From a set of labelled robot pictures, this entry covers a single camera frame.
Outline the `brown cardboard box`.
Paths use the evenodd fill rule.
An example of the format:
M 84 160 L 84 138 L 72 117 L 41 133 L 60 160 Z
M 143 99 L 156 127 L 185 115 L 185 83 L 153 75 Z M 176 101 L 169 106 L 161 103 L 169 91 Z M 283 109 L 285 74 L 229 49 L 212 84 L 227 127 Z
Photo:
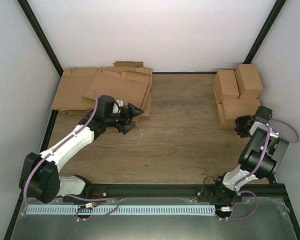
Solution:
M 227 121 L 253 116 L 262 105 L 259 99 L 223 99 L 221 104 Z

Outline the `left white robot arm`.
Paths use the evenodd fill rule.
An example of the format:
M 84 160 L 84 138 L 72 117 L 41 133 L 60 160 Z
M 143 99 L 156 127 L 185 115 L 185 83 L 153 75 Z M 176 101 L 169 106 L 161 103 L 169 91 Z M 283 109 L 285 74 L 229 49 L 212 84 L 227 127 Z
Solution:
M 66 137 L 41 153 L 31 152 L 25 157 L 19 180 L 23 199 L 34 198 L 48 204 L 55 197 L 75 195 L 79 201 L 87 202 L 92 196 L 89 181 L 79 175 L 60 176 L 61 169 L 108 128 L 127 134 L 135 128 L 133 118 L 143 113 L 143 109 L 132 103 L 124 105 L 112 96 L 100 96 L 94 109 Z

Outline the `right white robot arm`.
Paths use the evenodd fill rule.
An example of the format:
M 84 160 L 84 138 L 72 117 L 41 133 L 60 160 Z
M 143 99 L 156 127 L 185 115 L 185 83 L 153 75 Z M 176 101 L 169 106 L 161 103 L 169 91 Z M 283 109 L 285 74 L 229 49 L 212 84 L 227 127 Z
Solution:
M 254 115 L 235 120 L 234 131 L 249 141 L 238 158 L 238 166 L 216 179 L 211 191 L 215 200 L 233 199 L 243 185 L 274 177 L 290 143 L 269 125 L 272 115 L 271 109 L 260 106 Z

